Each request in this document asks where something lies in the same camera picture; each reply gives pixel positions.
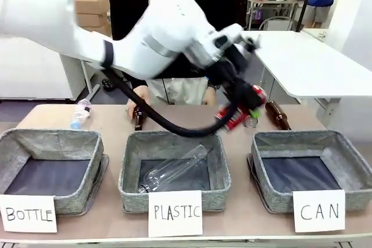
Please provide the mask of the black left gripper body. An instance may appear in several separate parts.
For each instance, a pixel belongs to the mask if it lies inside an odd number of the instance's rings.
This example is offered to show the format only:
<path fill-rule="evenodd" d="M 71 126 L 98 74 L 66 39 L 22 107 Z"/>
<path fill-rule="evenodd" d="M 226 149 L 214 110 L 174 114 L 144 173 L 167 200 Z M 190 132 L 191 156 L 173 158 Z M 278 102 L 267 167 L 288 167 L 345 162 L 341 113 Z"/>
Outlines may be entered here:
<path fill-rule="evenodd" d="M 241 78 L 236 78 L 229 84 L 229 100 L 237 106 L 241 105 L 246 109 L 250 109 L 256 106 L 263 106 L 265 95 L 262 90 L 256 89 Z"/>

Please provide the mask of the person's left hand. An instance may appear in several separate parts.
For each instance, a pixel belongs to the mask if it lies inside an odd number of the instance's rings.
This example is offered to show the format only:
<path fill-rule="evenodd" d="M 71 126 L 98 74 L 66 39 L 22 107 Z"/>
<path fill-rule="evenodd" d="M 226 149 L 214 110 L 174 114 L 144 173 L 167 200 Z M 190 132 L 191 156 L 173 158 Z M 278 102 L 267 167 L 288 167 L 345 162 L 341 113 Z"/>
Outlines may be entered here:
<path fill-rule="evenodd" d="M 217 94 L 214 87 L 207 87 L 202 100 L 203 105 L 215 106 L 217 104 Z"/>

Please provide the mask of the person's right hand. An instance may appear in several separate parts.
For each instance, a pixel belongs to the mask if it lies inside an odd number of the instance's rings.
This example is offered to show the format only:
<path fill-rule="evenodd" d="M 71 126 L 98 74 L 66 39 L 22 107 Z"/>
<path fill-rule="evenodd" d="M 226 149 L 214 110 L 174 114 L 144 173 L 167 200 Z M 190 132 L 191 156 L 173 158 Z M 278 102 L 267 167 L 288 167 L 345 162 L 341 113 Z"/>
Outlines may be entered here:
<path fill-rule="evenodd" d="M 150 92 L 147 85 L 140 85 L 140 86 L 136 87 L 133 91 L 140 98 L 142 98 L 148 105 L 151 104 L 151 92 Z M 133 102 L 131 99 L 129 99 L 127 104 L 126 104 L 126 112 L 127 112 L 128 118 L 130 120 L 133 119 L 133 113 L 134 113 L 135 107 L 136 107 L 136 103 Z"/>

